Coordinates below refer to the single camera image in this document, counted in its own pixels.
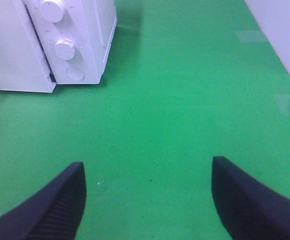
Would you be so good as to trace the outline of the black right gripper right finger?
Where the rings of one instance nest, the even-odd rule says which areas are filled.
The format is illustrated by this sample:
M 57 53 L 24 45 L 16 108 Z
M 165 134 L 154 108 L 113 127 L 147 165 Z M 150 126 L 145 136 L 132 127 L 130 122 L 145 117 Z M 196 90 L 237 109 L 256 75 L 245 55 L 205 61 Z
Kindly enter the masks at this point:
M 290 199 L 224 156 L 212 159 L 211 193 L 233 240 L 290 240 Z

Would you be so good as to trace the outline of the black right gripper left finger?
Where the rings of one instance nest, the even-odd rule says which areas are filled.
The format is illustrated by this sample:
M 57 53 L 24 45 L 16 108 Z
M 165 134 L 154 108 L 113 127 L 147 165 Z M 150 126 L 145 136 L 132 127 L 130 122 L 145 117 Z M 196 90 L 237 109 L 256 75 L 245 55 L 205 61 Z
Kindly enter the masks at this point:
M 83 162 L 72 162 L 33 196 L 0 216 L 0 240 L 73 240 L 87 200 Z

